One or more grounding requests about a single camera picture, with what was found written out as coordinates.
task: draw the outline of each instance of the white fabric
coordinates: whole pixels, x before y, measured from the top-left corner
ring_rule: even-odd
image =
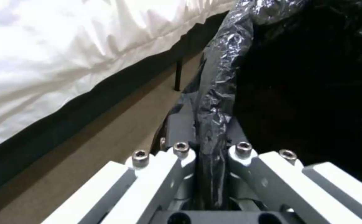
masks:
[[[235,0],[0,0],[0,143]]]

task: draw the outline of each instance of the beige floor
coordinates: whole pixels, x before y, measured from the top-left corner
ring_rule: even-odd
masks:
[[[196,74],[199,58],[184,63],[181,88]],[[174,72],[158,75],[0,187],[0,223],[39,223],[109,160],[149,149],[179,96]]]

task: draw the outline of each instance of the black post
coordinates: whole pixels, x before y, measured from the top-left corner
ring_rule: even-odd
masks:
[[[180,91],[181,70],[182,70],[182,58],[177,61],[177,65],[175,67],[175,83],[174,83],[175,91]]]

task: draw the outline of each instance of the black plastic bag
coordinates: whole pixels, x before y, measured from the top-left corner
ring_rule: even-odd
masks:
[[[202,209],[227,208],[234,116],[259,153],[291,149],[362,181],[362,0],[240,0],[170,114],[185,105]]]

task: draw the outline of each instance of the hex socket screw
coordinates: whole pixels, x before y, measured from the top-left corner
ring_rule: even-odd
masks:
[[[286,161],[288,161],[293,166],[296,163],[297,155],[292,150],[281,149],[281,150],[279,150],[279,155],[282,156],[282,158],[286,159]]]
[[[145,150],[135,150],[131,159],[134,167],[144,168],[149,164],[149,153]]]
[[[173,153],[179,158],[188,156],[189,145],[186,142],[177,142],[173,145]]]
[[[252,153],[252,145],[248,142],[239,142],[236,144],[236,154],[239,157],[246,158]]]

